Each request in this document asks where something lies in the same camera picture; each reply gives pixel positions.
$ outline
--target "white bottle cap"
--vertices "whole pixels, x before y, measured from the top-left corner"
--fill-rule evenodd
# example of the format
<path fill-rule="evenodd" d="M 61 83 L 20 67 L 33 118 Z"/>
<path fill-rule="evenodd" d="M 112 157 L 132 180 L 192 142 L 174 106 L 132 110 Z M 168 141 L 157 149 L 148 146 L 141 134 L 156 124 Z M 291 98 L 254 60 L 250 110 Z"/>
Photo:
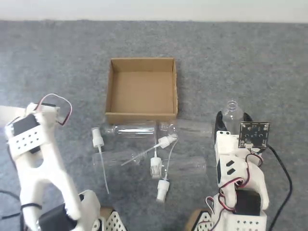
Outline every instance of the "white bottle cap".
<path fill-rule="evenodd" d="M 102 147 L 104 146 L 104 140 L 101 136 L 101 132 L 100 132 L 100 128 L 96 127 L 96 128 L 92 128 L 92 137 L 93 137 L 93 147 L 97 148 L 97 147 Z"/>
<path fill-rule="evenodd" d="M 162 138 L 158 139 L 158 143 L 161 146 L 161 148 L 166 148 L 168 147 L 172 142 L 176 141 L 177 137 L 175 136 L 163 136 Z"/>
<path fill-rule="evenodd" d="M 162 203 L 165 202 L 166 194 L 169 190 L 169 185 L 170 183 L 166 180 L 160 180 L 158 182 L 158 186 L 157 186 L 158 192 L 157 192 L 156 201 L 162 202 Z"/>

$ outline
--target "black cable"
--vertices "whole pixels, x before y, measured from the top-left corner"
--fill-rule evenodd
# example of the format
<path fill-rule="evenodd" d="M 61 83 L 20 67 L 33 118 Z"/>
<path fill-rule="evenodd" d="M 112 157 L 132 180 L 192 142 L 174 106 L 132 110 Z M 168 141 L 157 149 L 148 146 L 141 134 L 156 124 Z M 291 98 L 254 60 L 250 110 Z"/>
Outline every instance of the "black cable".
<path fill-rule="evenodd" d="M 7 191 L 7 190 L 3 190 L 3 189 L 0 189 L 0 193 L 3 193 L 3 194 L 7 194 L 11 197 L 13 197 L 14 199 L 18 200 L 19 201 L 19 196 L 17 196 L 16 194 L 10 192 L 10 191 Z"/>
<path fill-rule="evenodd" d="M 292 195 L 292 191 L 293 191 L 293 184 L 292 184 L 292 179 L 288 173 L 288 170 L 286 169 L 286 167 L 284 166 L 282 160 L 280 159 L 280 157 L 278 156 L 278 154 L 276 153 L 275 149 L 273 149 L 270 145 L 268 145 L 269 149 L 273 152 L 273 154 L 275 155 L 276 159 L 278 160 L 281 168 L 283 169 L 284 173 L 286 174 L 288 181 L 289 181 L 289 193 L 287 194 L 287 197 L 285 198 L 284 202 L 282 203 L 282 205 L 280 206 L 280 208 L 278 209 L 273 221 L 271 222 L 270 226 L 269 226 L 269 231 L 272 231 L 274 228 L 274 225 L 280 215 L 280 213 L 283 210 L 283 207 L 285 206 L 285 204 L 289 201 L 291 195 Z"/>
<path fill-rule="evenodd" d="M 14 193 L 12 193 L 10 191 L 0 189 L 0 193 L 7 194 L 7 195 L 11 196 L 12 198 L 20 201 L 19 196 L 17 196 L 16 194 L 14 194 Z M 20 212 L 19 215 L 20 215 L 20 217 L 19 217 L 20 231 L 24 231 L 24 225 L 25 225 L 24 216 L 23 216 L 22 212 Z"/>
<path fill-rule="evenodd" d="M 7 215 L 7 216 L 3 216 L 0 220 L 5 220 L 5 219 L 9 219 L 9 218 L 14 218 L 14 217 L 17 217 L 19 216 L 20 213 L 14 213 L 14 214 L 11 214 L 11 215 Z"/>

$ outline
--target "spray pump cap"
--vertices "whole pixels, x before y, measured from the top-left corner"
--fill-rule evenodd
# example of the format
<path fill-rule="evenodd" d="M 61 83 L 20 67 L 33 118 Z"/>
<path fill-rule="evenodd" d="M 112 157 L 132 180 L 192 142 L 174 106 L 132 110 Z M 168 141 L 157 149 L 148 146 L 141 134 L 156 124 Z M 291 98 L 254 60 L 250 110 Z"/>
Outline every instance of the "spray pump cap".
<path fill-rule="evenodd" d="M 100 128 L 92 128 L 93 147 L 98 148 L 104 146 L 104 140 L 101 136 Z"/>
<path fill-rule="evenodd" d="M 157 186 L 158 192 L 157 192 L 157 198 L 156 198 L 158 202 L 162 202 L 162 203 L 165 202 L 166 194 L 169 190 L 169 184 L 170 183 L 166 180 L 160 180 L 158 182 L 158 186 Z"/>

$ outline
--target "red wire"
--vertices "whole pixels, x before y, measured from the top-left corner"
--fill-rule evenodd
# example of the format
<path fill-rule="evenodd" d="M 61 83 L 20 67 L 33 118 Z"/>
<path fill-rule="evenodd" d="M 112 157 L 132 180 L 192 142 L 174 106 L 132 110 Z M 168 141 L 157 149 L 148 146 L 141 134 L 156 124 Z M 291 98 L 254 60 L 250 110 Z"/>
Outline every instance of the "red wire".
<path fill-rule="evenodd" d="M 261 161 L 261 164 L 260 164 L 258 167 L 260 167 L 260 166 L 263 164 L 263 159 L 262 159 L 261 156 L 259 156 L 259 155 L 255 154 L 255 153 L 251 152 L 251 150 L 249 150 L 249 151 L 250 151 L 250 154 L 248 154 L 248 155 L 245 157 L 245 162 L 246 162 L 246 164 L 247 164 L 247 169 L 246 169 L 246 170 L 247 170 L 247 180 L 246 180 L 244 183 L 242 183 L 242 184 L 239 185 L 239 184 L 236 184 L 236 183 L 237 183 L 238 181 L 244 180 L 244 179 L 241 178 L 241 177 L 236 177 L 236 178 L 234 178 L 234 179 L 228 181 L 227 183 L 225 183 L 224 185 L 222 185 L 222 186 L 219 188 L 218 201 L 219 201 L 219 203 L 221 204 L 221 206 L 222 206 L 224 209 L 228 210 L 228 211 L 234 211 L 235 208 L 229 208 L 229 207 L 227 207 L 227 206 L 220 200 L 221 197 L 224 197 L 224 198 L 225 198 L 225 196 L 224 196 L 224 194 L 223 194 L 223 191 L 222 191 L 222 188 L 226 187 L 227 185 L 229 185 L 229 184 L 231 184 L 231 183 L 235 183 L 235 186 L 237 186 L 237 187 L 239 187 L 239 188 L 244 188 L 244 187 L 248 184 L 248 182 L 249 182 L 249 180 L 250 180 L 250 171 L 249 171 L 248 157 L 249 157 L 250 155 L 253 155 L 253 156 L 259 158 L 259 160 Z"/>

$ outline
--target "gray carpet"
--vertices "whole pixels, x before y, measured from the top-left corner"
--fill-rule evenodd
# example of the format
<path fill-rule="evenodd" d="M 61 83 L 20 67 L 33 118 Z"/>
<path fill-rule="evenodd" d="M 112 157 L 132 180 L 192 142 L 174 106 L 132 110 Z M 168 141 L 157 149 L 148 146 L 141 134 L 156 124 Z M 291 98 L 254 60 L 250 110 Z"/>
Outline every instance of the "gray carpet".
<path fill-rule="evenodd" d="M 102 205 L 115 207 L 130 231 L 178 231 L 194 209 L 205 206 L 204 197 L 217 192 L 211 140 L 177 145 L 175 152 L 182 156 L 203 155 L 206 174 L 174 179 L 164 205 L 154 200 L 156 181 L 135 178 L 148 174 L 147 167 L 136 167 L 128 180 L 120 169 L 109 170 L 118 174 L 110 182 L 110 196 L 95 177 L 90 129 L 103 120 L 109 60 L 125 56 L 177 59 L 180 118 L 211 122 L 225 101 L 235 98 L 254 120 L 270 121 L 269 142 L 284 160 L 295 188 L 275 230 L 307 229 L 307 25 L 0 22 L 1 104 L 25 107 L 49 92 L 65 96 L 74 111 L 67 126 L 57 129 L 56 138 L 78 190 L 94 190 Z M 270 223 L 288 184 L 269 151 L 264 159 Z M 3 132 L 0 166 L 0 188 L 19 193 Z M 125 188 L 119 192 L 121 184 Z M 13 199 L 0 195 L 0 200 L 1 214 L 19 210 Z M 48 187 L 44 201 L 46 211 L 62 199 Z M 17 218 L 0 222 L 0 230 L 17 229 Z"/>

